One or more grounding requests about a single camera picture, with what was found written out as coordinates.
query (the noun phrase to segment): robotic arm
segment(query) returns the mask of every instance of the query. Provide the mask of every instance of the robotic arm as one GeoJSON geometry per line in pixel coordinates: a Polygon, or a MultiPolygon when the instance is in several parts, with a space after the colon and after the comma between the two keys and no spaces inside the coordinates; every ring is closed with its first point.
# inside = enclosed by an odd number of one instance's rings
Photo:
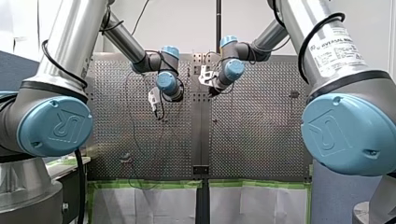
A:
{"type": "Polygon", "coordinates": [[[137,74],[159,72],[156,88],[148,94],[154,112],[162,97],[167,102],[183,100],[184,86],[177,72],[177,48],[165,46],[161,51],[152,51],[154,53],[148,55],[111,12],[104,17],[102,29],[105,36],[131,61],[131,66],[137,74]]]}
{"type": "Polygon", "coordinates": [[[286,29],[277,21],[273,21],[251,44],[238,42],[233,35],[225,36],[220,41],[221,71],[206,72],[206,66],[203,66],[199,77],[201,84],[209,86],[210,96],[221,94],[245,72],[245,66],[241,61],[268,61],[273,49],[287,35],[286,29]]]}
{"type": "Polygon", "coordinates": [[[93,122],[84,78],[100,30],[137,73],[160,73],[157,91],[151,91],[149,99],[183,98],[177,78],[178,49],[167,46],[148,55],[109,10],[113,2],[62,1],[49,41],[43,43],[45,57],[36,75],[25,79],[19,92],[0,92],[0,219],[5,223],[22,223],[24,218],[32,223],[62,223],[62,185],[50,179],[41,159],[33,158],[70,154],[89,137],[93,122]],[[54,212],[26,215],[43,212],[43,207],[54,212]]]}
{"type": "MultiPolygon", "coordinates": [[[[182,100],[183,88],[177,78],[178,49],[166,46],[148,55],[108,9],[113,2],[62,2],[50,39],[43,44],[47,57],[41,61],[37,74],[22,82],[18,94],[3,92],[0,96],[3,160],[7,160],[6,156],[18,158],[20,154],[63,156],[86,141],[92,129],[92,115],[85,106],[88,98],[84,78],[101,27],[137,73],[159,72],[157,89],[165,99],[182,100]]],[[[158,97],[161,95],[149,98],[155,101],[158,97]]]]}
{"type": "Polygon", "coordinates": [[[271,49],[289,34],[300,74],[312,88],[301,130],[313,157],[344,175],[394,172],[396,86],[389,74],[366,64],[344,27],[345,15],[331,12],[327,1],[269,2],[282,20],[273,21],[249,45],[223,38],[221,72],[204,70],[200,82],[210,86],[212,95],[221,93],[243,75],[241,60],[268,60],[271,49]]]}

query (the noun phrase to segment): perforated metal panel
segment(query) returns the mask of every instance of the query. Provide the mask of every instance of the perforated metal panel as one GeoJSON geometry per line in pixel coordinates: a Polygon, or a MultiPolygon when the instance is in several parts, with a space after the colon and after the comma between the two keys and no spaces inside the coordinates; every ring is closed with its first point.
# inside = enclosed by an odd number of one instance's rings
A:
{"type": "Polygon", "coordinates": [[[308,92],[295,58],[246,67],[232,93],[213,101],[211,178],[306,180],[312,160],[300,123],[308,92]]]}
{"type": "Polygon", "coordinates": [[[158,121],[148,101],[156,74],[142,78],[118,54],[95,56],[90,72],[94,131],[88,145],[89,179],[191,178],[190,68],[190,62],[180,61],[185,99],[164,102],[165,119],[158,121]]]}
{"type": "Polygon", "coordinates": [[[300,122],[307,87],[296,57],[247,63],[233,92],[210,101],[195,74],[198,63],[192,55],[182,57],[185,99],[165,104],[162,122],[147,99],[154,73],[145,83],[120,54],[94,58],[88,75],[95,118],[89,179],[191,179],[193,165],[209,165],[209,178],[306,181],[312,159],[300,122]]]}

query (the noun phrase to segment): label sticker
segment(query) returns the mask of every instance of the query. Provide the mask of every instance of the label sticker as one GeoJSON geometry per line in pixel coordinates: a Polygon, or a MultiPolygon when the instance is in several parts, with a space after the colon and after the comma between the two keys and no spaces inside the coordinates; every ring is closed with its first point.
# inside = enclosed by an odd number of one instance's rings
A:
{"type": "Polygon", "coordinates": [[[366,65],[345,28],[333,28],[333,36],[308,45],[323,77],[331,77],[344,66],[366,65]]]}

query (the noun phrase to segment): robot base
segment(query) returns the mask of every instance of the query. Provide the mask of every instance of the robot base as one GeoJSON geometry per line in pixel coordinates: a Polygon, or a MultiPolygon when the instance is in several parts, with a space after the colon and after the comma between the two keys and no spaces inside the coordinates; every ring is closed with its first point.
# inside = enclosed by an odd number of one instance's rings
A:
{"type": "Polygon", "coordinates": [[[55,182],[49,190],[38,198],[10,207],[0,207],[2,223],[53,223],[62,224],[63,195],[62,184],[55,182]]]}
{"type": "Polygon", "coordinates": [[[0,163],[0,223],[61,224],[63,205],[62,184],[41,158],[0,163]]]}
{"type": "Polygon", "coordinates": [[[396,178],[384,175],[370,202],[353,208],[352,224],[384,224],[396,217],[396,178]]]}

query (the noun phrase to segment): white wall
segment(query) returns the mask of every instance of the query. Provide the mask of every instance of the white wall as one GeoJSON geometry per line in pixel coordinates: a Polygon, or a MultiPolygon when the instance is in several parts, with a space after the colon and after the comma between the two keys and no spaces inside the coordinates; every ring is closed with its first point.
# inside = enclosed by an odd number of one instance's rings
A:
{"type": "MultiPolygon", "coordinates": [[[[0,0],[0,50],[40,61],[62,0],[0,0]]],[[[103,51],[98,38],[95,51],[103,51]]]]}
{"type": "MultiPolygon", "coordinates": [[[[132,32],[146,0],[116,0],[111,10],[132,32]]],[[[150,0],[134,37],[145,49],[177,46],[180,52],[207,52],[216,47],[216,1],[150,0]]],[[[115,48],[105,41],[105,51],[115,48]]]]}
{"type": "MultiPolygon", "coordinates": [[[[116,0],[112,10],[132,31],[146,0],[116,0]]],[[[346,27],[368,64],[393,74],[396,38],[395,0],[332,0],[334,11],[346,13],[346,27]]],[[[50,35],[61,0],[0,0],[0,50],[33,60],[41,58],[38,42],[50,35]],[[37,2],[40,40],[37,37],[37,2]]],[[[274,19],[266,0],[223,0],[222,34],[254,40],[274,19]]],[[[207,52],[216,47],[215,0],[150,0],[134,37],[145,49],[177,46],[181,52],[207,52]]],[[[117,51],[99,35],[95,51],[117,51]]],[[[289,43],[275,54],[295,54],[289,43]]]]}
{"type": "MultiPolygon", "coordinates": [[[[116,0],[112,10],[132,31],[145,2],[116,0]]],[[[215,2],[150,0],[135,38],[145,49],[175,45],[181,52],[214,50],[215,2]]],[[[346,13],[345,25],[367,63],[389,71],[393,60],[390,57],[393,0],[332,0],[330,5],[334,11],[346,13]]],[[[274,19],[265,0],[223,0],[222,7],[222,34],[236,35],[240,41],[254,40],[274,19]]],[[[117,50],[105,41],[105,51],[117,50]]],[[[275,54],[295,55],[295,51],[289,43],[275,54]]]]}

